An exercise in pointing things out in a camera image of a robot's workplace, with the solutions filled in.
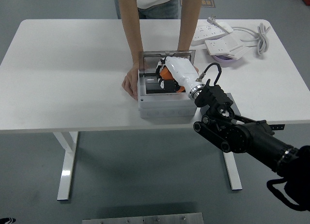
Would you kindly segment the person's right hand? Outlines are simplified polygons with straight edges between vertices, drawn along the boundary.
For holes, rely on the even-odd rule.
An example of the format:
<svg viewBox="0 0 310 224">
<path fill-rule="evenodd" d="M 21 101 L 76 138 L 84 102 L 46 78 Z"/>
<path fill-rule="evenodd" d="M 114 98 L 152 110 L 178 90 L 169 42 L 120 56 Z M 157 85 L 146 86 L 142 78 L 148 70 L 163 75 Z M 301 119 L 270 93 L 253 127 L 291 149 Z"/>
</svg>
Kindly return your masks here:
<svg viewBox="0 0 310 224">
<path fill-rule="evenodd" d="M 139 63 L 135 62 L 122 82 L 123 89 L 136 101 L 138 100 L 138 71 Z"/>
</svg>

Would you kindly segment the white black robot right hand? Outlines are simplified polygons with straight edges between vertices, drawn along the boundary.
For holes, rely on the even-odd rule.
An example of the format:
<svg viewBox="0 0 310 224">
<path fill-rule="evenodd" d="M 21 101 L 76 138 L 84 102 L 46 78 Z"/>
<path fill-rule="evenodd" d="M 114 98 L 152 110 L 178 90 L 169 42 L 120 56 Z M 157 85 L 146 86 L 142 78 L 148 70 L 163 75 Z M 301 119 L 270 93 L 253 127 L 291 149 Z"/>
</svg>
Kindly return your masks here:
<svg viewBox="0 0 310 224">
<path fill-rule="evenodd" d="M 172 93 L 185 91 L 191 100 L 195 100 L 204 85 L 192 70 L 193 65 L 187 58 L 165 57 L 158 62 L 155 74 L 163 90 Z"/>
</svg>

